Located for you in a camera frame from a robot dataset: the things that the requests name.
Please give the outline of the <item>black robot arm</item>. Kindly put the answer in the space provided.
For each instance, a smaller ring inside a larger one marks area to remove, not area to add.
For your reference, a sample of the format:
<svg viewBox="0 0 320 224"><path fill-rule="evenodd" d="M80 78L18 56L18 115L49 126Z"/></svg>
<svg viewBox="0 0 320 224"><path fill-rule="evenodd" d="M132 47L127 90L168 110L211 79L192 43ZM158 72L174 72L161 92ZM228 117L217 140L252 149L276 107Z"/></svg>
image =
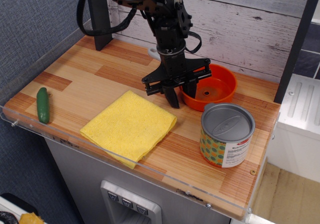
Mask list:
<svg viewBox="0 0 320 224"><path fill-rule="evenodd" d="M195 97L199 80L210 77L208 58L187 59L186 39L200 36L190 31L192 16L184 0L113 0L119 5L140 10L156 38L159 67L146 75L142 82L147 95L163 94L171 107L179 108L176 87Z"/></svg>

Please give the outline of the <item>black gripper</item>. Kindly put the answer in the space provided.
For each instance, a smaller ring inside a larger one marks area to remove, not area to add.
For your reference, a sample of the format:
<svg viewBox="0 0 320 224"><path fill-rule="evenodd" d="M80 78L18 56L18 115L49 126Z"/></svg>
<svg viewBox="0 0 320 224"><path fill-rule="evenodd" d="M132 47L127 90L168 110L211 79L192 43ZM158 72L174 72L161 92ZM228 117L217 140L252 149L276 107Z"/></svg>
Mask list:
<svg viewBox="0 0 320 224"><path fill-rule="evenodd" d="M210 60L187 59L184 52L159 55L159 67L142 78L142 83L147 95L162 93L172 108L179 108L175 88L181 86L187 96L195 98L198 82L212 75L209 68Z"/></svg>

